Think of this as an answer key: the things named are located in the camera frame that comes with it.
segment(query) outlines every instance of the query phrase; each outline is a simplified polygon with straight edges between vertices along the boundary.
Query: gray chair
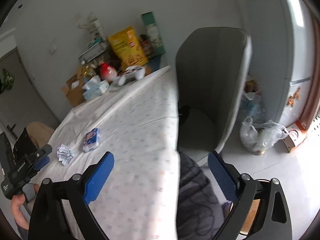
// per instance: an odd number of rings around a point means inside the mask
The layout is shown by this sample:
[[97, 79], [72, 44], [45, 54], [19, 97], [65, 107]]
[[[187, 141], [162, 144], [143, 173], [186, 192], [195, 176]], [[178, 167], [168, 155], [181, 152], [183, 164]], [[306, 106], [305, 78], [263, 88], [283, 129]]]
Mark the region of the gray chair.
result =
[[233, 129], [251, 55], [249, 34], [230, 27], [197, 29], [177, 53], [179, 107], [190, 107], [178, 147], [199, 166], [220, 153]]

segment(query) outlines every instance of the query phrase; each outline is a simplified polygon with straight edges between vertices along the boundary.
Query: white game controller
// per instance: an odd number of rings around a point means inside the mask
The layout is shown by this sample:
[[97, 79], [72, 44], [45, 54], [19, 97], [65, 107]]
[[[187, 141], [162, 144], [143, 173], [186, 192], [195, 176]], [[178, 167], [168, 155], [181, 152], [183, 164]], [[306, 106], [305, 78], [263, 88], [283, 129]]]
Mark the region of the white game controller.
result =
[[124, 74], [120, 77], [116, 77], [114, 79], [114, 82], [116, 82], [118, 86], [123, 86], [128, 79], [135, 78], [136, 80], [140, 80], [144, 78], [145, 75], [146, 75], [146, 69], [144, 67], [135, 65], [135, 66], [126, 68]]

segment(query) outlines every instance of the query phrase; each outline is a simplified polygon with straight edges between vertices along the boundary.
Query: green box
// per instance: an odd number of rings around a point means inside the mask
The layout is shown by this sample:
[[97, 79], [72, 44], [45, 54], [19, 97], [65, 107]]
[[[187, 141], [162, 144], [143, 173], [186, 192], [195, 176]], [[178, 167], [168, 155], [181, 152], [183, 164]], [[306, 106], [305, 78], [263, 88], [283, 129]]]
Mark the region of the green box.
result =
[[164, 45], [160, 35], [159, 27], [156, 23], [153, 12], [144, 13], [141, 15], [144, 27], [146, 28], [148, 39], [153, 47], [155, 56], [165, 54]]

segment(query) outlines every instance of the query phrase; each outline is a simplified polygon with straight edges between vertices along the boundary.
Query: yellow snack bag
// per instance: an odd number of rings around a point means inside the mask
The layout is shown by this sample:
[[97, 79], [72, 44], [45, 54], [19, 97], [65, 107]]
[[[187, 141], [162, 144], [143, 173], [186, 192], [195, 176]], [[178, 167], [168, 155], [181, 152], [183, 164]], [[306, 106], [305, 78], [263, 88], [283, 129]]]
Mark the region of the yellow snack bag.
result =
[[109, 41], [113, 51], [125, 63], [126, 67], [142, 66], [148, 63], [148, 59], [144, 55], [139, 40], [131, 26], [109, 37]]

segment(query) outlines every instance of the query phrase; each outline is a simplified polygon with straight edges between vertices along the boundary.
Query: silver screw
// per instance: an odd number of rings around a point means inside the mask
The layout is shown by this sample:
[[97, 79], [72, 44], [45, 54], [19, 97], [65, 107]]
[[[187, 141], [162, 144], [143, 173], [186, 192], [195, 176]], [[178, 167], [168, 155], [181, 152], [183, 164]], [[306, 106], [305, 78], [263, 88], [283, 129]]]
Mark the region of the silver screw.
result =
[[77, 173], [77, 174], [73, 175], [73, 176], [72, 176], [72, 179], [73, 179], [73, 180], [79, 180], [79, 179], [81, 179], [81, 174]]
[[50, 179], [49, 179], [49, 178], [45, 178], [45, 179], [42, 181], [42, 184], [47, 185], [47, 184], [49, 184], [49, 182], [50, 182]]
[[276, 178], [272, 179], [272, 182], [273, 182], [274, 184], [276, 184], [276, 185], [279, 185], [279, 184], [280, 184], [279, 179], [276, 179]]
[[241, 178], [242, 178], [243, 180], [250, 180], [250, 175], [249, 175], [249, 174], [246, 174], [246, 173], [243, 173], [243, 174], [241, 174]]

